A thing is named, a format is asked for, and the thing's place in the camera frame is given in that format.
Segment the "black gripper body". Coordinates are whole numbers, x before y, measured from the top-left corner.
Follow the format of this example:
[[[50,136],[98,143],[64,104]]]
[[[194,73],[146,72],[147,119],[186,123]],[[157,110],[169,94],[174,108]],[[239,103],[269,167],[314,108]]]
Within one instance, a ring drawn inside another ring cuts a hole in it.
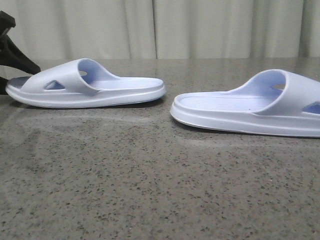
[[[0,11],[0,39],[4,40],[8,37],[8,32],[16,26],[16,20],[4,11]]]

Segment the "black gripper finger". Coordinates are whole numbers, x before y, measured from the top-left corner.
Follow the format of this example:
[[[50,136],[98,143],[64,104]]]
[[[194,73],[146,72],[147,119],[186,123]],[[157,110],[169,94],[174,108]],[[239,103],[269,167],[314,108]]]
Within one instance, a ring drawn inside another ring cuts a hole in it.
[[[0,95],[7,95],[6,86],[8,81],[8,79],[0,77]]]
[[[0,64],[35,75],[41,68],[26,57],[9,37],[0,39]]]

